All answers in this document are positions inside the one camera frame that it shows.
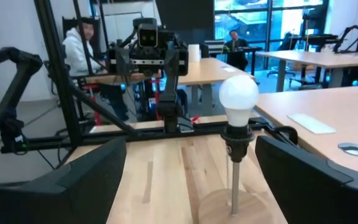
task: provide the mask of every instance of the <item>cable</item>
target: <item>cable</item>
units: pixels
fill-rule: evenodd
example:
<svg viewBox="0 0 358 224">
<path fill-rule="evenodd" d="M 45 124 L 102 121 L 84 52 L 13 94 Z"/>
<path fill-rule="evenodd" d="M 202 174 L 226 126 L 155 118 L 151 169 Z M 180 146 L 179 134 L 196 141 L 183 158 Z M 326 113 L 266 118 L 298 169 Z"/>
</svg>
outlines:
<svg viewBox="0 0 358 224">
<path fill-rule="evenodd" d="M 54 170 L 55 167 L 49 162 L 49 160 L 41 153 L 41 151 L 37 150 L 37 152 L 42 156 L 42 158 L 48 163 L 48 165 Z"/>
<path fill-rule="evenodd" d="M 62 141 L 59 143 L 59 146 L 57 148 L 57 161 L 59 162 L 59 164 L 62 163 L 62 159 L 60 158 L 60 149 L 62 148 L 63 142 L 68 138 L 69 138 L 69 136 L 67 136 L 64 139 L 62 139 Z"/>
</svg>

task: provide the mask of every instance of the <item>light bulb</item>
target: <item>light bulb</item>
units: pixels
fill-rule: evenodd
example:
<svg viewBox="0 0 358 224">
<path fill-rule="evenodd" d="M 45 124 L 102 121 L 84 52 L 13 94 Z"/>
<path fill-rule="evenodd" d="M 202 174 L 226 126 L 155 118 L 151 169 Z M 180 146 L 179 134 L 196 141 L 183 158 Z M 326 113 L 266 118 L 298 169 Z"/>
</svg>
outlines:
<svg viewBox="0 0 358 224">
<path fill-rule="evenodd" d="M 224 107 L 228 123 L 233 127 L 244 127 L 248 124 L 258 98 L 258 86 L 248 75 L 228 78 L 219 89 L 219 100 Z"/>
</svg>

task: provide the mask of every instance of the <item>desk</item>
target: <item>desk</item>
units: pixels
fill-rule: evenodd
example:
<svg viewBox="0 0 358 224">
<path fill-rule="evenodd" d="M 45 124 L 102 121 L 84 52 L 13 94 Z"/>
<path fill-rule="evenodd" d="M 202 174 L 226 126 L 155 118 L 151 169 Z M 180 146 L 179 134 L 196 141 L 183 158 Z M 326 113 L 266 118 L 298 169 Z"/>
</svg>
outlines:
<svg viewBox="0 0 358 224">
<path fill-rule="evenodd" d="M 230 66 L 215 58 L 202 58 L 199 62 L 189 62 L 188 74 L 184 77 L 179 77 L 179 85 L 201 85 L 202 100 L 204 106 L 204 115 L 212 115 L 213 103 L 212 103 L 212 84 L 223 82 L 224 80 L 233 77 L 234 75 L 244 74 L 249 75 L 233 66 Z M 95 76 L 86 79 L 87 83 L 105 83 L 111 84 L 115 76 Z M 191 90 L 192 104 L 196 106 L 198 104 L 198 88 L 193 86 Z"/>
<path fill-rule="evenodd" d="M 213 116 L 203 121 L 216 119 Z M 94 131 L 114 129 L 100 126 Z M 69 160 L 96 147 L 79 147 Z M 264 180 L 254 149 L 255 141 L 241 163 L 240 189 L 266 204 L 272 218 L 266 217 L 263 224 L 284 224 L 285 218 Z M 218 135 L 127 143 L 124 173 L 107 224 L 197 223 L 201 200 L 226 185 L 226 146 Z"/>
<path fill-rule="evenodd" d="M 322 68 L 332 68 L 329 87 L 340 87 L 345 67 L 358 66 L 358 56 L 346 56 L 327 52 L 300 52 L 296 50 L 283 50 L 276 52 L 257 52 L 257 55 L 280 59 L 278 64 L 278 77 L 276 91 L 284 89 L 286 61 L 300 62 L 305 65 L 316 65 Z"/>
<path fill-rule="evenodd" d="M 358 144 L 358 86 L 261 94 L 255 109 L 276 126 L 294 127 L 301 147 L 358 171 L 358 157 L 337 147 L 342 142 Z M 287 117 L 293 113 L 312 116 L 336 133 L 313 134 Z"/>
</svg>

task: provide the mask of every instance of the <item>white desk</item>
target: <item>white desk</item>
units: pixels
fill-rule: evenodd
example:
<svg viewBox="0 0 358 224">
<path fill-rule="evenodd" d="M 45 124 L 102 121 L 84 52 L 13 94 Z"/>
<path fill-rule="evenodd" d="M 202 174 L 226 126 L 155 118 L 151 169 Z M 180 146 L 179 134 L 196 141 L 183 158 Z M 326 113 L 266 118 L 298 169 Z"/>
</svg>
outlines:
<svg viewBox="0 0 358 224">
<path fill-rule="evenodd" d="M 342 85 L 343 68 L 358 66 L 358 55 L 332 54 L 329 52 L 301 52 L 297 50 L 281 50 L 276 52 L 257 52 L 257 55 L 280 59 L 276 91 L 284 89 L 286 61 L 300 62 L 305 65 L 315 65 L 321 68 L 331 68 L 329 87 Z"/>
</svg>

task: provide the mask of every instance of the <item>man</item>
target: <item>man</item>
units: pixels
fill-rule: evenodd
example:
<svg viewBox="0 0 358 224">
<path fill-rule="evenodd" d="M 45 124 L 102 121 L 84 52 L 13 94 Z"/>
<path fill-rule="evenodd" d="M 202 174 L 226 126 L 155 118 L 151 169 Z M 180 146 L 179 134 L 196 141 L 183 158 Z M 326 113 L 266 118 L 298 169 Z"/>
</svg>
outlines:
<svg viewBox="0 0 358 224">
<path fill-rule="evenodd" d="M 248 42 L 240 39 L 235 30 L 230 31 L 231 40 L 224 45 L 230 49 L 231 52 L 236 52 L 239 47 L 248 47 Z M 244 71 L 248 65 L 246 55 L 244 52 L 231 53 L 227 55 L 227 63 Z"/>
<path fill-rule="evenodd" d="M 93 22 L 94 20 L 91 18 L 81 18 L 83 22 L 82 29 L 84 30 L 84 35 L 86 39 L 86 45 L 89 51 L 89 54 L 93 56 L 93 49 L 90 44 L 90 40 L 93 37 L 94 30 L 93 30 Z M 70 66 L 70 76 L 80 76 L 80 75 L 87 75 L 88 72 L 88 65 L 86 63 L 85 51 L 83 48 L 81 35 L 79 27 L 74 27 L 67 31 L 67 37 L 63 41 L 63 45 L 65 46 L 67 58 L 65 63 Z M 102 70 L 102 66 L 100 66 L 97 62 L 95 62 L 92 58 L 89 59 L 91 62 L 91 67 L 93 73 L 97 73 L 98 71 Z M 105 66 L 104 61 L 100 61 L 100 64 Z M 122 99 L 122 91 L 120 85 L 99 85 L 101 93 L 107 97 L 109 100 L 110 105 L 112 106 L 114 112 L 116 113 L 117 117 L 123 121 L 128 120 L 127 116 L 127 107 Z"/>
</svg>

